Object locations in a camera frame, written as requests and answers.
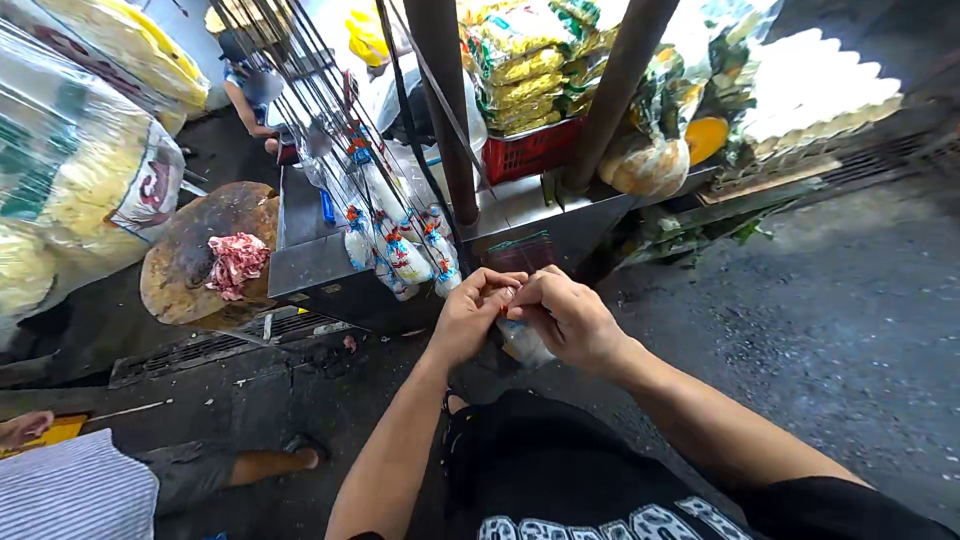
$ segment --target wooden cutting board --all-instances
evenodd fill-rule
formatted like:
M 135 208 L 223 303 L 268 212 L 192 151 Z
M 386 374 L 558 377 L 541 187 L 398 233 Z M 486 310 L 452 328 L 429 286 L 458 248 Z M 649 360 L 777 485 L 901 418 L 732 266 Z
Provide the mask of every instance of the wooden cutting board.
M 243 284 L 243 300 L 224 300 L 205 284 L 216 259 L 206 245 L 211 236 L 249 233 L 276 250 L 280 198 L 266 184 L 237 182 L 198 197 L 170 220 L 166 234 L 143 259 L 143 305 L 168 325 L 230 330 L 273 307 L 267 297 L 270 261 L 259 278 Z

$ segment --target striped shirt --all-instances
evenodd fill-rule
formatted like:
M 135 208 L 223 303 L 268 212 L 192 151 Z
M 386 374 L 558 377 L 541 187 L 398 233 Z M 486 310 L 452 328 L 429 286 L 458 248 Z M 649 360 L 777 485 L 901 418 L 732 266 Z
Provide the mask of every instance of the striped shirt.
M 100 430 L 0 460 L 0 538 L 153 538 L 159 480 Z

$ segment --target hand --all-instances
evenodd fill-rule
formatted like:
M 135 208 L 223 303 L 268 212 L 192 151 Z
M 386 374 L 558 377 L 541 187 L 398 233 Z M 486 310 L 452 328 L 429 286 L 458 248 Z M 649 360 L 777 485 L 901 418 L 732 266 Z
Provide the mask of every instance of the hand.
M 256 126 L 250 130 L 250 135 L 257 138 L 271 138 L 276 136 L 276 132 L 266 126 Z
M 627 349 L 639 346 L 616 324 L 597 293 L 552 264 L 517 292 L 507 318 L 533 327 L 563 363 L 599 375 L 611 376 L 615 364 L 632 356 Z
M 526 281 L 525 272 L 500 274 L 480 268 L 470 274 L 446 297 L 437 328 L 423 355 L 447 369 L 476 355 L 493 320 L 510 302 L 514 290 Z
M 0 449 L 17 448 L 37 440 L 54 423 L 49 410 L 21 414 L 0 424 Z

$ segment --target metal grate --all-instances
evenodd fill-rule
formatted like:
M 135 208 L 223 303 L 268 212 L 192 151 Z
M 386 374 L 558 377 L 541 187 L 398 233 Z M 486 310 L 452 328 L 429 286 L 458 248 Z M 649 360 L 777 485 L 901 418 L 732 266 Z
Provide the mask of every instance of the metal grate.
M 271 331 L 274 337 L 270 340 L 271 343 L 282 341 L 285 335 L 297 338 L 323 335 L 349 328 L 348 325 L 336 319 L 313 312 L 297 313 L 297 310 L 292 307 L 274 311 L 273 315 Z M 258 317 L 240 332 L 261 338 L 264 324 L 265 318 Z M 303 331 L 312 332 L 308 335 L 299 335 L 299 332 Z M 201 331 L 195 337 L 162 345 L 149 353 L 118 359 L 113 363 L 109 387 L 118 388 L 139 380 L 154 379 L 261 347 L 262 345 L 232 335 Z

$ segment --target black shirt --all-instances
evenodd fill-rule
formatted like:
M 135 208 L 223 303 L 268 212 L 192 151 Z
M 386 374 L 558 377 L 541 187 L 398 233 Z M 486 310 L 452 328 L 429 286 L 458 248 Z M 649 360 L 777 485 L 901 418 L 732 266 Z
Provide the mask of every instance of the black shirt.
M 759 531 L 957 539 L 881 493 L 835 478 L 728 493 L 749 527 L 738 524 L 582 409 L 520 391 L 454 415 L 444 462 L 447 538 L 745 540 Z

